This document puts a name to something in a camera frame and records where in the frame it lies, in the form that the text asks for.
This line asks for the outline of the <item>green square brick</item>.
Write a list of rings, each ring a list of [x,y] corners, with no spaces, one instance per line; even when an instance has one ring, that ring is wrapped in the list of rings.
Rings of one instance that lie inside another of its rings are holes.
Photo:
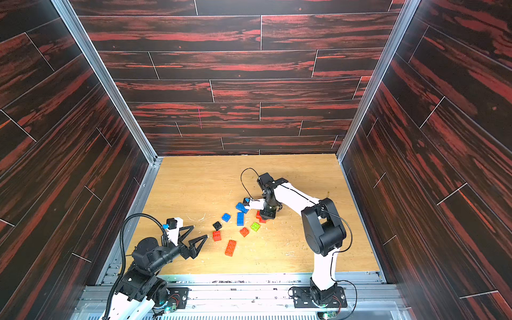
[[[258,224],[258,223],[256,223],[256,222],[254,222],[254,223],[251,225],[251,229],[252,229],[253,231],[256,231],[256,232],[258,232],[258,230],[259,230],[260,228],[261,228],[261,225],[260,225],[260,224]]]

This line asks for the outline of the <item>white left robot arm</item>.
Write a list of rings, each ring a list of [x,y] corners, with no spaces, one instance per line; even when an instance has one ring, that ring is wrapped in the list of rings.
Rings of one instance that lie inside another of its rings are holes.
[[[181,297],[170,291],[167,282],[159,277],[159,272],[176,257],[194,259],[199,255],[208,236],[196,237],[185,245],[183,240],[192,230],[192,226],[166,229],[162,243],[154,237],[141,240],[132,253],[132,264],[121,266],[101,318],[142,319],[152,311],[156,317],[175,312]]]

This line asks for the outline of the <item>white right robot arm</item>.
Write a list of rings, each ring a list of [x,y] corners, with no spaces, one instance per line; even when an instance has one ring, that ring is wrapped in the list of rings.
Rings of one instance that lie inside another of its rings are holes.
[[[309,196],[288,180],[275,180],[268,173],[260,175],[257,183],[262,190],[262,198],[250,200],[246,207],[259,210],[264,220],[275,219],[284,205],[296,212],[301,217],[305,240],[315,254],[311,292],[333,293],[337,288],[334,280],[335,253],[347,237],[334,202],[329,198]]]

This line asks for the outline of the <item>blue long brick near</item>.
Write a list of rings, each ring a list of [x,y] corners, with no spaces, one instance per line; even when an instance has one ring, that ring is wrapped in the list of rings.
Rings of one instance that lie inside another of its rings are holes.
[[[245,224],[245,214],[242,212],[237,213],[237,226],[242,227]]]

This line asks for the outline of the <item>blue long brick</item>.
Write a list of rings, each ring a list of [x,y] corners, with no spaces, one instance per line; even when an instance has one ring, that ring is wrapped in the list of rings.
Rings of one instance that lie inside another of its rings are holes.
[[[246,208],[242,203],[238,203],[235,208],[239,210],[242,213],[247,213],[249,211],[248,208]]]
[[[242,227],[245,224],[245,214],[242,212],[237,213],[237,226]]]

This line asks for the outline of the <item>blue long brick far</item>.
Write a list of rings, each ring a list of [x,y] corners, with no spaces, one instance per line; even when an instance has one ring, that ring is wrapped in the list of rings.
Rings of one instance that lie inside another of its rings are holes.
[[[235,208],[239,210],[242,213],[247,213],[249,211],[248,208],[246,208],[242,203],[238,203]]]

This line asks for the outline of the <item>small red square brick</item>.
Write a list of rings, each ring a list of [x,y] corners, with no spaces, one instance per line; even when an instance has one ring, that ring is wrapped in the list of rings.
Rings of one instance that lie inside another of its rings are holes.
[[[249,230],[246,227],[242,228],[239,232],[243,237],[246,237],[249,234]]]

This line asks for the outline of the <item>aluminium front base rails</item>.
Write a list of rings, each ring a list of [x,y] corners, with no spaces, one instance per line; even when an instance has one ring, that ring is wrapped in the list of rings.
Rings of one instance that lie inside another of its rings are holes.
[[[318,319],[330,313],[335,319],[413,319],[395,285],[384,283],[380,274],[336,273],[344,291],[326,309],[298,308],[310,275],[278,273],[262,275],[176,275],[170,276],[173,289],[185,288],[179,309],[159,314],[149,311],[145,319]]]

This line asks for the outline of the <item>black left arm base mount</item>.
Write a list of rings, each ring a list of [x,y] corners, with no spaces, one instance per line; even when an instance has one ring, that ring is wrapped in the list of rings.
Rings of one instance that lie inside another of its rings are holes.
[[[185,309],[189,301],[188,287],[168,287],[168,300],[163,307],[164,313],[173,313]]]

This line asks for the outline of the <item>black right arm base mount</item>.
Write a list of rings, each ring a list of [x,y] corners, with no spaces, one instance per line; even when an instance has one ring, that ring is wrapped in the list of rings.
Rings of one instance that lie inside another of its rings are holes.
[[[344,289],[337,283],[329,289],[321,290],[311,279],[309,286],[293,286],[287,293],[293,300],[294,307],[298,309],[347,307]]]

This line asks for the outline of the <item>aluminium frame rail left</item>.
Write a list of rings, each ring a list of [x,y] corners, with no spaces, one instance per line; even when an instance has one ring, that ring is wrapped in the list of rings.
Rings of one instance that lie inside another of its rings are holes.
[[[77,253],[92,262],[88,285],[111,285],[113,277],[107,272],[120,265],[125,255],[120,249],[119,235],[124,234],[128,244],[138,220],[132,219],[126,227],[123,222],[142,211],[161,157],[137,124],[71,2],[53,1],[52,4],[98,81],[95,90],[101,97],[98,108],[101,119],[97,130],[110,150],[101,157],[98,169],[88,182],[89,189],[101,197],[101,204],[84,234],[88,241]]]

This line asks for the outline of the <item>aluminium frame rail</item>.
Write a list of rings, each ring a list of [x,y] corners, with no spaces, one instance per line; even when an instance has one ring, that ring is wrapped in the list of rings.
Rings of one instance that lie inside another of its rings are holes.
[[[343,168],[343,160],[345,159],[349,147],[354,140],[366,113],[368,112],[368,109],[379,88],[379,85],[383,80],[387,69],[389,68],[391,60],[396,54],[396,51],[401,44],[405,32],[407,31],[407,28],[409,27],[420,3],[420,0],[405,1],[403,8],[398,15],[397,21],[392,29],[389,39],[385,44],[381,57],[377,62],[376,68],[367,84],[367,88],[363,94],[363,97],[361,98],[351,126],[336,154],[341,168]]]
[[[101,197],[101,204],[84,234],[88,241],[77,253],[92,262],[88,285],[111,285],[113,277],[107,272],[120,265],[125,255],[120,249],[119,235],[124,234],[128,244],[138,220],[132,219],[126,227],[123,222],[142,211],[161,157],[137,124],[71,2],[53,1],[52,4],[98,81],[95,90],[101,97],[98,108],[101,119],[97,130],[110,150],[101,157],[98,169],[88,182],[89,189]]]

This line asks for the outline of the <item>aluminium frame rail right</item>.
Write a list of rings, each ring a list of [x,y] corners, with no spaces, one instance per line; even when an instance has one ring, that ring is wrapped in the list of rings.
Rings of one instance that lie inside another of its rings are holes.
[[[343,168],[343,160],[345,159],[349,147],[354,140],[366,113],[368,112],[368,109],[379,88],[379,85],[383,80],[387,69],[389,68],[391,60],[396,54],[396,51],[401,44],[405,32],[407,31],[407,28],[409,27],[420,3],[420,0],[405,1],[403,8],[398,15],[397,21],[392,29],[389,39],[385,44],[381,57],[377,62],[376,68],[367,84],[367,88],[363,94],[363,97],[361,98],[351,126],[336,154],[341,168]]]

